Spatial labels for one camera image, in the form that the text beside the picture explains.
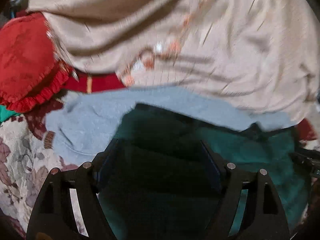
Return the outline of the floral bedspread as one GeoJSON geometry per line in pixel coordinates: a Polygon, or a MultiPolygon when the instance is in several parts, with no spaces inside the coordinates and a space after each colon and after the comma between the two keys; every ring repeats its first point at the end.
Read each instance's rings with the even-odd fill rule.
{"type": "Polygon", "coordinates": [[[54,135],[46,127],[47,115],[82,94],[123,87],[115,74],[81,74],[79,81],[70,79],[49,101],[1,123],[1,239],[26,238],[33,205],[52,168],[78,167],[74,159],[52,149],[54,135]]]}

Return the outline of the red ruffled pillow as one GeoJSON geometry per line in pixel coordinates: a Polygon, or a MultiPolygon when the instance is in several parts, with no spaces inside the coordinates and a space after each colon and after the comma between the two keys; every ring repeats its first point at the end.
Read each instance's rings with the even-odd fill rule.
{"type": "Polygon", "coordinates": [[[1,105],[26,113],[63,87],[72,67],[60,59],[41,13],[10,20],[1,28],[1,105]]]}

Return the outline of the light blue folded garment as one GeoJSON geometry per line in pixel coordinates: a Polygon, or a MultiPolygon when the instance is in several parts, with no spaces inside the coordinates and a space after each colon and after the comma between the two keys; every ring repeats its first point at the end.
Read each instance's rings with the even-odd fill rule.
{"type": "Polygon", "coordinates": [[[294,125],[285,112],[253,114],[220,100],[197,95],[181,87],[119,89],[89,95],[68,95],[61,110],[46,116],[44,147],[65,161],[80,165],[91,161],[113,138],[122,117],[144,103],[193,119],[242,132],[256,123],[263,131],[294,125]]]}

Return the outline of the green cloth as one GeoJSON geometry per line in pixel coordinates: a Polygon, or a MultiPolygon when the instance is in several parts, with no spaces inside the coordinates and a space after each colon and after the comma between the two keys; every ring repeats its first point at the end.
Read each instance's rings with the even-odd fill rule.
{"type": "Polygon", "coordinates": [[[10,119],[12,116],[19,116],[20,113],[16,113],[15,111],[9,111],[5,106],[0,105],[0,123],[3,123],[10,119]]]}

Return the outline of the beige blanket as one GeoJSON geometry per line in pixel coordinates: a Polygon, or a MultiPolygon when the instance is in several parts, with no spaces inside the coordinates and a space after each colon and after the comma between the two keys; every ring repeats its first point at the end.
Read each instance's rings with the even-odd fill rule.
{"type": "Polygon", "coordinates": [[[57,54],[127,87],[176,85],[300,122],[319,88],[319,21],[306,0],[29,0],[57,54]]]}

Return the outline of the teal quilted puffer jacket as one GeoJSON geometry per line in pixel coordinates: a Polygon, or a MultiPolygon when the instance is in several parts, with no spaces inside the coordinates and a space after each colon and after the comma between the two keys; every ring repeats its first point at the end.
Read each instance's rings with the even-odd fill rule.
{"type": "MultiPolygon", "coordinates": [[[[118,156],[99,202],[116,239],[204,239],[221,192],[203,141],[241,170],[268,172],[290,237],[308,203],[310,177],[291,159],[298,147],[292,127],[265,132],[252,124],[237,132],[139,103],[113,139],[118,156]]],[[[246,198],[244,190],[230,235],[239,231],[246,198]]]]}

